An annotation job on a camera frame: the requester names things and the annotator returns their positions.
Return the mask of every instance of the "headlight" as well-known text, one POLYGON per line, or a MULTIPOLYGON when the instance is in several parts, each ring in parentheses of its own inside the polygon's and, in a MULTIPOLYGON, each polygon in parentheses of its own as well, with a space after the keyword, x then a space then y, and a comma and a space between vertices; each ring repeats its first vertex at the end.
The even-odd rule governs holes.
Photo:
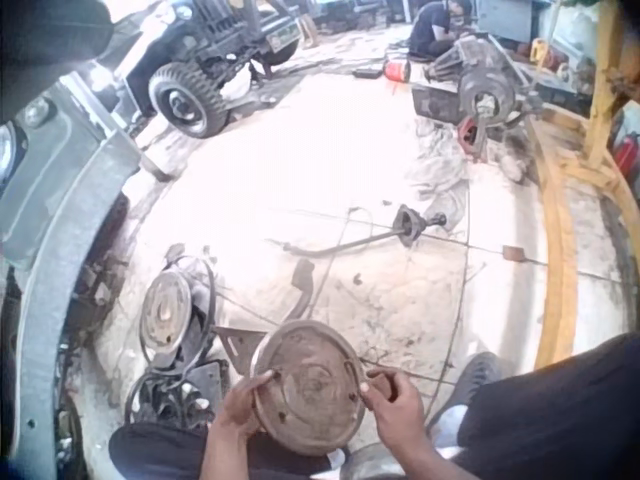
POLYGON ((89 87, 94 92, 101 92, 113 83, 113 74, 99 63, 96 63, 89 72, 89 87))
POLYGON ((0 127, 0 187, 11 174, 16 155, 16 137, 11 124, 0 127))
POLYGON ((180 20, 191 20, 193 17, 193 9, 189 5, 178 5, 175 7, 175 11, 180 20))

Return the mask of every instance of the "rusty brake drum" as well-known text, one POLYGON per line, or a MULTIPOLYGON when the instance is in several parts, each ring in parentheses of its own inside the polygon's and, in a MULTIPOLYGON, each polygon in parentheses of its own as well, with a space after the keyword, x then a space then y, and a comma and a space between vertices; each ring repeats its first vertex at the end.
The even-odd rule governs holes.
POLYGON ((358 431, 364 374, 355 351, 335 330, 311 320, 282 325, 262 339, 252 358, 252 376, 270 369, 273 380, 255 392, 255 405, 279 443, 302 455, 324 455, 358 431))

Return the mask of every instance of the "red container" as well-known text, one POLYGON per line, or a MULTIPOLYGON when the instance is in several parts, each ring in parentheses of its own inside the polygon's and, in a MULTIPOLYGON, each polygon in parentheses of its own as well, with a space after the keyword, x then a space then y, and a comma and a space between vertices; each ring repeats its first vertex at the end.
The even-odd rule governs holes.
POLYGON ((638 134, 631 133, 624 137, 620 145, 615 149, 613 158, 628 182, 635 171, 635 165, 638 159, 638 134))

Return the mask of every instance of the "garage floor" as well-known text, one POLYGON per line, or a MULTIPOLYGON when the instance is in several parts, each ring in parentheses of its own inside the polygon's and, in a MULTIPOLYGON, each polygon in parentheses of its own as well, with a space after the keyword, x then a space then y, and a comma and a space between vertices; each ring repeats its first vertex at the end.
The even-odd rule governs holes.
MULTIPOLYGON (((372 59, 402 35, 345 34, 292 62, 339 56, 336 42, 363 37, 370 48, 359 58, 372 59)), ((365 364, 409 373, 428 414, 446 400, 473 353, 494 351, 511 374, 533 368, 546 293, 543 210, 531 179, 519 185, 505 178, 495 161, 501 145, 489 146, 488 163, 469 163, 453 127, 416 117, 407 87, 323 71, 302 78, 277 107, 216 138, 181 141, 188 168, 141 224, 122 293, 95 355, 84 355, 74 379, 95 478, 119 478, 106 446, 145 368, 137 339, 144 293, 176 243, 192 254, 208 246, 225 294, 268 320, 226 302, 219 324, 267 331, 298 296, 290 285, 297 258, 267 239, 325 248, 387 230, 403 203, 421 214, 445 211, 446 228, 427 229, 412 249, 390 239, 314 260, 307 317, 342 333, 365 364), (505 260, 503 246, 523 248, 527 261, 505 260)), ((179 154, 178 144, 165 142, 165 154, 179 154)), ((157 145, 148 153, 162 154, 157 145)), ((145 182, 133 179, 125 193, 136 198, 145 182)), ((572 184, 567 195, 580 273, 574 350, 581 352, 629 329, 630 286, 595 192, 572 184)), ((376 441, 367 414, 351 447, 376 441)))

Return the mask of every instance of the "mechanic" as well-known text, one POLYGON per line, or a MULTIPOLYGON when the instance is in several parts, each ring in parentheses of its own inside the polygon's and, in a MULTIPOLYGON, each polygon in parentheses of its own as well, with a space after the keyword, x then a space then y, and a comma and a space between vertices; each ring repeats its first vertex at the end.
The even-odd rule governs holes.
POLYGON ((411 36, 409 55, 416 59, 434 59, 453 47, 451 15, 471 15, 471 0, 444 0, 425 5, 418 12, 411 36))
MULTIPOLYGON (((409 377, 368 373, 382 373, 396 387, 392 402, 370 384, 360 389, 380 439, 410 479, 640 478, 640 334, 527 375, 500 380, 499 370, 495 355, 475 356, 426 434, 409 377)), ((111 459, 129 480, 300 480, 335 466, 335 455, 300 456, 255 433, 252 391, 270 379, 267 372, 242 380, 208 433, 142 423, 120 428, 109 442, 111 459)))

